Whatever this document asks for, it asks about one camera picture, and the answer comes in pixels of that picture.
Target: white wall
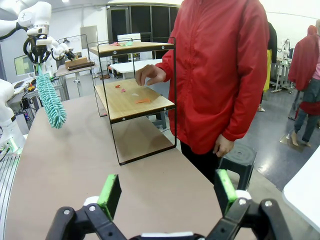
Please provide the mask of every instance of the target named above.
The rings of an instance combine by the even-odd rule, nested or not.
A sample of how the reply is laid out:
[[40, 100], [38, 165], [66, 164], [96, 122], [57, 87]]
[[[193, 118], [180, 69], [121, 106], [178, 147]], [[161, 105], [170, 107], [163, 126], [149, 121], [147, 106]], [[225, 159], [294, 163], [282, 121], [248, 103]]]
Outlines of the white wall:
[[[96, 25], [98, 40], [108, 40], [106, 7], [85, 7], [83, 9], [83, 13], [83, 26], [87, 27]], [[49, 35], [57, 41], [65, 37], [79, 35], [81, 24], [82, 8], [53, 12], [51, 16]], [[23, 30], [20, 30], [0, 43], [5, 74], [8, 82], [17, 82], [26, 77], [16, 75], [14, 64], [14, 58], [24, 55], [23, 44], [26, 39], [27, 34]], [[50, 62], [53, 65], [53, 69], [56, 70], [55, 61], [52, 59]]]
[[320, 19], [320, 0], [260, 0], [268, 21], [273, 25], [278, 37], [278, 45], [282, 39], [290, 39], [290, 45], [307, 36], [310, 25]]

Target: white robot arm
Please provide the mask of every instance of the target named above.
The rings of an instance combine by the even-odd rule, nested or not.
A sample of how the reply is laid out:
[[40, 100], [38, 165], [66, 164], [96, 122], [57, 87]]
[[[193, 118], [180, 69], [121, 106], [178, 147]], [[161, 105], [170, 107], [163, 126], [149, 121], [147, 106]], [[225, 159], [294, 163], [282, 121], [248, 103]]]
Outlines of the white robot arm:
[[[21, 11], [17, 20], [0, 20], [0, 40], [9, 38], [16, 31], [23, 29], [28, 35], [23, 51], [34, 64], [44, 63], [51, 53], [55, 60], [55, 56], [60, 55], [63, 55], [62, 57], [66, 55], [68, 59], [73, 60], [75, 55], [65, 43], [58, 44], [54, 38], [48, 36], [50, 19], [51, 5], [39, 1]], [[14, 112], [6, 105], [13, 94], [13, 85], [0, 79], [0, 127], [3, 131], [0, 138], [0, 151], [6, 146], [7, 149], [10, 148], [15, 152], [25, 144]]]
[[280, 46], [277, 47], [278, 48], [278, 51], [280, 53], [282, 53], [282, 58], [284, 60], [287, 60], [288, 59], [288, 55], [289, 55], [289, 50], [290, 50], [290, 39], [289, 38], [283, 38], [281, 43], [280, 43]]
[[54, 38], [48, 36], [50, 19], [51, 5], [38, 1], [35, 5], [22, 10], [17, 20], [0, 20], [0, 40], [10, 37], [17, 30], [24, 29], [28, 39], [23, 45], [23, 52], [33, 63], [44, 63], [51, 53], [55, 60], [61, 60], [64, 56], [69, 60], [75, 59], [72, 50], [65, 43], [58, 44]]

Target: grey floor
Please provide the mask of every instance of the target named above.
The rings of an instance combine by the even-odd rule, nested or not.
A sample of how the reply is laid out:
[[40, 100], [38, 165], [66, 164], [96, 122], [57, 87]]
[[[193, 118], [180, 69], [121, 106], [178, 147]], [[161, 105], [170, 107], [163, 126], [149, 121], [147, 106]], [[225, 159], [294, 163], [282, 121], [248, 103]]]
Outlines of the grey floor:
[[[302, 152], [280, 142], [283, 136], [288, 135], [294, 129], [294, 121], [288, 119], [288, 114], [295, 94], [296, 91], [289, 94], [286, 90], [275, 93], [267, 92], [264, 96], [266, 100], [262, 101], [265, 112], [257, 112], [248, 133], [244, 138], [237, 140], [257, 152], [254, 168], [280, 191], [320, 145], [320, 130], [317, 128], [310, 140], [312, 147], [301, 147]], [[306, 123], [298, 133], [300, 139], [305, 127]], [[164, 133], [168, 138], [173, 138], [169, 136], [170, 131]]]

